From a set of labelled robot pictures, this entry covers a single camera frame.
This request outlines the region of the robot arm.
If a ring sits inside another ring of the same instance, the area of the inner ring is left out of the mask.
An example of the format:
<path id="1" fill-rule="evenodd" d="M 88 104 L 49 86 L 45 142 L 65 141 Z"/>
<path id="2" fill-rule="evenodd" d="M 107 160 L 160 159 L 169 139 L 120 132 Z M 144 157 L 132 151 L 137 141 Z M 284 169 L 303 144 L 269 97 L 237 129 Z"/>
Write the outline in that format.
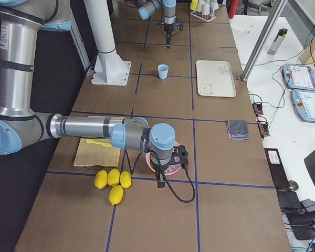
<path id="1" fill-rule="evenodd" d="M 152 21 L 113 19 L 119 54 L 133 62 L 128 87 L 84 83 L 85 73 L 69 32 L 37 33 L 31 107 L 36 112 L 69 115 L 83 112 L 183 116 L 190 110 L 188 36 L 170 49 Z M 33 197 L 44 178 L 57 140 L 0 155 L 0 194 Z"/>
<path id="2" fill-rule="evenodd" d="M 184 22 L 176 16 L 176 1 L 173 0 L 150 0 L 140 1 L 133 0 L 132 3 L 138 8 L 138 13 L 142 20 L 146 20 L 155 13 L 161 11 L 162 19 L 159 25 L 163 27 L 166 48 L 170 49 L 171 38 L 176 27 L 181 32 Z"/>

